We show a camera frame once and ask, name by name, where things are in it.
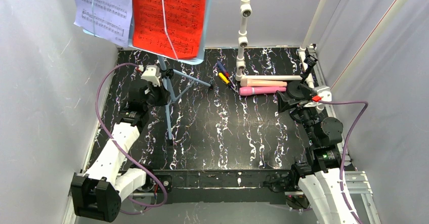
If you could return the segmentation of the black round microphone stand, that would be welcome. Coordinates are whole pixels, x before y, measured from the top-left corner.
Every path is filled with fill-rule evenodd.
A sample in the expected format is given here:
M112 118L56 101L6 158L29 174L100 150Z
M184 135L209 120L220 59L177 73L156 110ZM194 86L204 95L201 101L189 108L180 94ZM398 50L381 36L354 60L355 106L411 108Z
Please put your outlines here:
M312 89L304 81L292 81L288 83L287 94L294 99L308 99Z

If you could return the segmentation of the pink toy microphone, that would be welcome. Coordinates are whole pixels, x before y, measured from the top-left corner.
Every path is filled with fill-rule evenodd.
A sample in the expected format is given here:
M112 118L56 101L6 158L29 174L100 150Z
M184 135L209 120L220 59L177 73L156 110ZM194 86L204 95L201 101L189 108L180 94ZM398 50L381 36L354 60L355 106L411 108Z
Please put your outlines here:
M260 94L274 94L277 91L285 92L286 87L281 86L266 86L266 87L250 87L245 86L239 89L240 96L251 96L251 95L260 95Z

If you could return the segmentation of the beige toy microphone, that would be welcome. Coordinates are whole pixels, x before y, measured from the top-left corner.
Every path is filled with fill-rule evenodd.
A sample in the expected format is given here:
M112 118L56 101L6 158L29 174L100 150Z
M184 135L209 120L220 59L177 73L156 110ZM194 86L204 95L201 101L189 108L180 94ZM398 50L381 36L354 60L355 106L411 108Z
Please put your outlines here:
M276 80L259 80L259 79L241 79L241 87L268 87L268 86L278 86L278 87L287 87L287 82L285 81L276 81Z

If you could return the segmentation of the red sheet music page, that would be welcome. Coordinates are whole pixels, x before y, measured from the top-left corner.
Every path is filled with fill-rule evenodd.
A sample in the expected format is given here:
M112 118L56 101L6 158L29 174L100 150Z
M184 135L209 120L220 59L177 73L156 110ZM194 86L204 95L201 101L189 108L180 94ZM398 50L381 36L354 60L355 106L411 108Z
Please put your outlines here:
M173 59L194 59L206 0L133 0L132 45Z

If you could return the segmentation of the lavender sheet music page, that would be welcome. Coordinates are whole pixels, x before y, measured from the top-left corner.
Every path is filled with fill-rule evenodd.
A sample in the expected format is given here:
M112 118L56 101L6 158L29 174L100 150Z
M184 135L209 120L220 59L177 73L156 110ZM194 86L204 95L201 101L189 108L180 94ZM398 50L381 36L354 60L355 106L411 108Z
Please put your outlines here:
M119 47L127 47L133 16L132 0L74 0L74 25Z

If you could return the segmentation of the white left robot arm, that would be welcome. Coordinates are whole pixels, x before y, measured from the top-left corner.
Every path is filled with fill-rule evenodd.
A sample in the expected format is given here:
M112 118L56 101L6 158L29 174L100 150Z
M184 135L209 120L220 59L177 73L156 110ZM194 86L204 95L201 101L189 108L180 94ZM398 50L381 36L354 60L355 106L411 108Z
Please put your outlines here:
M102 152L89 169L72 179L71 197L77 216L113 222L120 213L122 202L138 188L148 185L148 176L163 192L162 202L167 201L164 183L129 155L148 122L151 108L166 104L169 96L157 66L138 66L137 71L141 73L140 84L129 93L113 131L99 119L109 137Z

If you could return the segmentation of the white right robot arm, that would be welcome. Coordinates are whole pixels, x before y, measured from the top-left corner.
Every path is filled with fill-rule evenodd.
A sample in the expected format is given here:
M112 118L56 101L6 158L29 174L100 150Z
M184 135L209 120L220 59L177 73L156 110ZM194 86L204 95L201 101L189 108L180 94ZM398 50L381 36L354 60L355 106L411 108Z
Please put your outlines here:
M327 97L315 93L308 94L301 100L288 98L280 91L276 95L278 112L290 110L297 113L312 142L306 148L307 162L291 166L292 177L288 184L298 186L303 191L319 223L361 223L355 206L349 199L350 191L345 180L345 151L351 133L367 109L368 102L361 101L364 106L344 138L341 121L335 117L321 119L316 108L306 107L306 104L350 105L350 101L328 101ZM337 147L340 142L344 143L342 153Z

